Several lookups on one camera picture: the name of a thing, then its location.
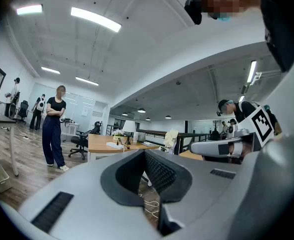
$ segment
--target white lamp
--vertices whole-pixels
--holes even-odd
[[[126,120],[125,125],[123,126],[122,130],[128,133],[134,133],[136,131],[136,123],[134,121]],[[128,135],[126,145],[130,145],[130,136]]]

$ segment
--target ceiling light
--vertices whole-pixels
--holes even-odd
[[[89,103],[86,103],[86,102],[83,102],[84,104],[87,104],[87,105],[91,105],[91,106],[95,106],[95,105],[93,105],[93,104],[89,104]]]
[[[89,20],[91,22],[95,22],[100,25],[103,25],[104,27],[109,28],[115,32],[118,32],[121,28],[120,24],[118,24],[118,23],[116,23],[116,22],[114,22],[104,16],[100,16],[98,14],[95,14],[95,13],[87,11],[87,10],[82,10],[82,9],[72,7],[71,8],[71,15]]]
[[[86,98],[86,97],[83,97],[83,98],[88,99],[88,100],[91,100],[91,101],[94,101],[94,99],[91,99],[91,98]]]
[[[60,74],[60,72],[59,71],[57,71],[57,70],[53,70],[53,69],[47,69],[46,67],[41,67],[43,70],[45,70],[45,71],[49,71],[49,72],[52,72],[52,73],[56,73],[56,74]]]
[[[99,86],[99,84],[97,84],[96,82],[92,82],[92,81],[89,81],[89,80],[86,80],[86,79],[83,79],[83,78],[80,78],[80,77],[76,77],[77,80],[80,80],[80,81],[83,81],[83,82],[86,82],[86,83],[89,83],[89,84],[92,84],[92,85],[95,85],[95,86]]]
[[[248,77],[247,83],[251,83],[253,74],[254,74],[255,69],[256,69],[256,65],[257,65],[257,61],[256,60],[251,61],[251,68],[250,68],[250,73],[249,73],[249,77]]]
[[[42,4],[21,7],[21,8],[18,8],[16,11],[17,11],[18,15],[41,13],[42,12]]]

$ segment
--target white ceiling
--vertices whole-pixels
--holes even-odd
[[[282,78],[276,61],[264,49],[260,54],[248,54],[185,74],[125,102],[110,113],[120,116],[123,112],[129,112],[130,118],[136,114],[140,115],[141,120],[149,117],[154,121],[164,120],[166,115],[170,115],[173,120],[216,118],[217,101],[238,101],[241,97],[252,60],[257,60],[256,72],[277,72],[275,77],[262,76],[249,87],[245,100],[262,101]],[[137,113],[138,108],[144,108],[146,113]]]
[[[97,92],[113,88],[137,58],[164,38],[193,26],[185,0],[14,0],[8,23],[35,71],[67,83],[75,76],[99,83]],[[17,16],[18,7],[43,4],[43,13]],[[71,7],[88,10],[122,24],[119,33],[70,15]],[[60,76],[41,70],[48,67]]]

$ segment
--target floor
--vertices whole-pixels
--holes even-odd
[[[20,136],[21,133],[30,134],[30,140]],[[48,167],[42,151],[41,130],[29,131],[28,127],[17,124],[14,132],[14,151],[16,155],[16,164],[19,176],[15,176],[12,171],[9,154],[9,135],[7,131],[0,128],[0,164],[10,177],[12,188],[0,194],[0,200],[12,206],[18,207],[33,193],[47,185],[51,180],[60,176],[63,171],[57,168]],[[62,142],[62,153],[65,163],[69,168],[85,163],[80,154],[74,154],[68,157],[69,150],[75,148],[70,142]],[[145,214],[148,221],[156,228],[159,213],[157,202],[159,196],[152,187],[148,187],[144,180],[141,180],[139,194],[146,201]]]

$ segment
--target potted plant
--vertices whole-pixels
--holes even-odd
[[[127,141],[127,137],[125,137],[125,132],[123,130],[117,129],[111,135],[114,141],[117,141],[118,138],[121,139],[122,143]]]

